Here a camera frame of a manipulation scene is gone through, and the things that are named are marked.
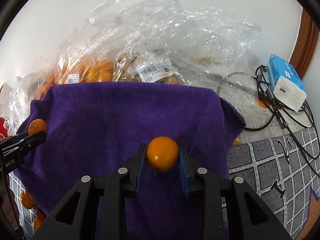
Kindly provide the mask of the small tangerine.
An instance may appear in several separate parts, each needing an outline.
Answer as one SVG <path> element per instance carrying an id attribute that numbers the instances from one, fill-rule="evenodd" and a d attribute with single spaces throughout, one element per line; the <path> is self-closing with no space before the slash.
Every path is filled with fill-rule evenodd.
<path id="1" fill-rule="evenodd" d="M 20 202 L 22 206 L 28 210 L 30 210 L 33 207 L 32 202 L 30 202 L 29 199 L 26 197 L 25 192 L 22 192 L 20 194 Z"/>
<path id="2" fill-rule="evenodd" d="M 28 127 L 28 134 L 33 135 L 39 132 L 48 133 L 47 124 L 42 119 L 35 119 L 33 120 Z"/>
<path id="3" fill-rule="evenodd" d="M 25 197 L 26 197 L 27 201 L 30 203 L 30 205 L 32 205 L 32 206 L 36 205 L 34 198 L 31 196 L 31 194 L 29 193 L 29 191 L 27 189 L 25 189 Z"/>
<path id="4" fill-rule="evenodd" d="M 36 232 L 39 227 L 42 225 L 43 223 L 43 220 L 41 220 L 39 217 L 35 217 L 33 219 L 33 224 L 32 224 L 32 227 L 33 227 L 33 232 Z"/>

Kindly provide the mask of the large orange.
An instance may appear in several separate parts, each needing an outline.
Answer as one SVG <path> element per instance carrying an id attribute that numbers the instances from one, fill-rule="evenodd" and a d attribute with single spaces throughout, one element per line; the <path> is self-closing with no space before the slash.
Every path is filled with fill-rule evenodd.
<path id="1" fill-rule="evenodd" d="M 169 137 L 156 137 L 146 150 L 148 165 L 158 172 L 171 170 L 178 161 L 178 144 Z"/>

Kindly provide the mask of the red paper bag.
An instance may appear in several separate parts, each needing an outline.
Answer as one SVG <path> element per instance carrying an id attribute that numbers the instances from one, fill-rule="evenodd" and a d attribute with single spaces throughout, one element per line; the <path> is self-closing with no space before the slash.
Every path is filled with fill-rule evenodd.
<path id="1" fill-rule="evenodd" d="M 4 127 L 4 119 L 0 118 L 0 140 L 8 137 L 7 129 Z"/>

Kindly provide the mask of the purple towel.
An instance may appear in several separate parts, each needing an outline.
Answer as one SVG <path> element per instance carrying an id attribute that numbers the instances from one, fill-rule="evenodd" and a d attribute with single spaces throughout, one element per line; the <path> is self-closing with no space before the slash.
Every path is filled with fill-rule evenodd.
<path id="1" fill-rule="evenodd" d="M 169 137 L 218 177 L 228 177 L 227 153 L 246 123 L 213 90 L 155 83 L 57 85 L 30 104 L 17 133 L 42 119 L 47 140 L 14 171 L 48 215 L 83 176 L 102 178 L 124 167 L 141 144 Z M 146 166 L 136 199 L 125 200 L 127 239 L 199 239 L 201 209 L 182 189 L 178 164 Z"/>

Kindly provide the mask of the small red fruit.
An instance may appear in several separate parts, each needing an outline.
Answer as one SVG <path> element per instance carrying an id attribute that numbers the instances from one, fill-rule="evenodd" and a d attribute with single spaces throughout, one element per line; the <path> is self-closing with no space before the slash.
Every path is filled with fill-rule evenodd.
<path id="1" fill-rule="evenodd" d="M 36 217 L 41 221 L 43 222 L 46 218 L 47 218 L 47 215 L 39 208 L 37 207 L 35 209 L 35 213 L 36 213 Z"/>

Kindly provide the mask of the grey checkered bedsheet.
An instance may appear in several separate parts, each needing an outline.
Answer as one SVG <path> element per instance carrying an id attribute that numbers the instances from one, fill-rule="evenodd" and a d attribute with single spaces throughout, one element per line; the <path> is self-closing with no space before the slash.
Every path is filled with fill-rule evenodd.
<path id="1" fill-rule="evenodd" d="M 319 194 L 319 160 L 304 159 L 295 140 L 282 136 L 232 146 L 220 132 L 208 138 L 171 132 L 170 137 L 217 176 L 243 177 L 288 233 L 299 235 L 310 195 Z M 52 132 L 10 175 L 10 188 L 16 196 L 27 189 L 48 214 L 82 176 L 109 174 L 152 139 L 152 134 L 129 130 L 88 136 Z M 178 168 L 168 172 L 147 168 L 138 198 L 126 201 L 126 215 L 129 239 L 195 238 L 196 213 L 187 204 Z"/>

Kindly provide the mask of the blue white tissue pack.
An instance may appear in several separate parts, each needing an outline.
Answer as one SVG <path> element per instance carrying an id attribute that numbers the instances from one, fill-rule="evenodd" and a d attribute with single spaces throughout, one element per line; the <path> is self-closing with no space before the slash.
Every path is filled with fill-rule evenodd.
<path id="1" fill-rule="evenodd" d="M 298 112 L 307 98 L 307 93 L 293 66 L 281 57 L 271 54 L 267 73 L 276 99 Z"/>

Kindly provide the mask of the clear plastic bags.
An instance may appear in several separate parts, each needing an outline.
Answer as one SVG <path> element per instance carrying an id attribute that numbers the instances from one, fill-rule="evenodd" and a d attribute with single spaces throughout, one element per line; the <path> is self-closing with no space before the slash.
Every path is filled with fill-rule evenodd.
<path id="1" fill-rule="evenodd" d="M 210 88 L 251 113 L 257 90 L 248 52 L 259 30 L 225 11 L 184 9 L 177 0 L 108 1 L 68 32 L 55 65 L 3 87 L 1 117 L 21 124 L 31 101 L 52 85 L 107 80 Z"/>

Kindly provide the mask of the brown wooden door frame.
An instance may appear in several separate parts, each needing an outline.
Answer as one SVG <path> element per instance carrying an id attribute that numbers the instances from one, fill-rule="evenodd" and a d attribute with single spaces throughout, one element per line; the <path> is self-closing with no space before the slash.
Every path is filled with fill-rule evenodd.
<path id="1" fill-rule="evenodd" d="M 317 46 L 318 37 L 318 27 L 308 12 L 303 9 L 297 40 L 289 61 L 301 79 L 310 66 Z"/>

